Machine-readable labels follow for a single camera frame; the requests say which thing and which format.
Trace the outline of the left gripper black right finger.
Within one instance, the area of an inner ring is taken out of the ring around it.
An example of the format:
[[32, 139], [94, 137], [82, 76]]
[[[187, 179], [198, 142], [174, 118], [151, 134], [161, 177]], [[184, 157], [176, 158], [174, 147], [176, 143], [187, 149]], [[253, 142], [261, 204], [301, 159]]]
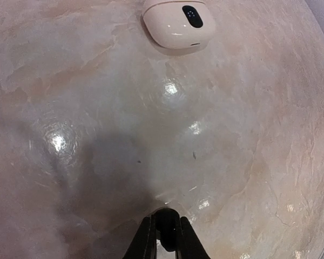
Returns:
[[179, 259], [210, 259], [189, 220], [183, 216], [176, 221], [175, 257]]

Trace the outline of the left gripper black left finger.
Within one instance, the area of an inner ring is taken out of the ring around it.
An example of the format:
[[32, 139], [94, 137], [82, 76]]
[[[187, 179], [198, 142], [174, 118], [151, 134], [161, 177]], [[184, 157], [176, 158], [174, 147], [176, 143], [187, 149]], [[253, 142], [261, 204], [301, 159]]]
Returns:
[[156, 259], [156, 217], [144, 217], [123, 259]]

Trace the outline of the black earbud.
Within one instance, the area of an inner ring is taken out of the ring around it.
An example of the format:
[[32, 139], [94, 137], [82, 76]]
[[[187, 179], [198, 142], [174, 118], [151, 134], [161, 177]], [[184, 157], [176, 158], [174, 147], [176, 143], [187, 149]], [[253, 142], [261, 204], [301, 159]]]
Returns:
[[155, 213], [157, 239], [168, 252], [174, 252], [177, 248], [176, 222], [179, 214], [171, 208], [160, 208]]

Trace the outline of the white earbud charging case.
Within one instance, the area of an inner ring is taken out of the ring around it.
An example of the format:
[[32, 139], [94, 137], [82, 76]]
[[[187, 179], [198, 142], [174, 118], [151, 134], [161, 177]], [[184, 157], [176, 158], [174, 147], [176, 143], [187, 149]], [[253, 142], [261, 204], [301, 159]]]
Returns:
[[153, 40], [171, 50], [205, 45], [216, 30], [203, 1], [145, 1], [142, 18]]

